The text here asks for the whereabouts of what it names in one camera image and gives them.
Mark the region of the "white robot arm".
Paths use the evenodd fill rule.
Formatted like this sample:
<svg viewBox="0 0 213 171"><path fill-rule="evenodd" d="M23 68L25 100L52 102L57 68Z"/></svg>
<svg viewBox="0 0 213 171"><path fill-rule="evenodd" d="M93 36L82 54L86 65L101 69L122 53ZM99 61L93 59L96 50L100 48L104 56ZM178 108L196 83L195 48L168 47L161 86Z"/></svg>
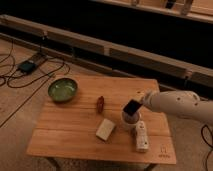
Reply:
<svg viewBox="0 0 213 171"><path fill-rule="evenodd" d="M151 91L141 98L151 111L190 118L213 126L213 101L204 101L193 91Z"/></svg>

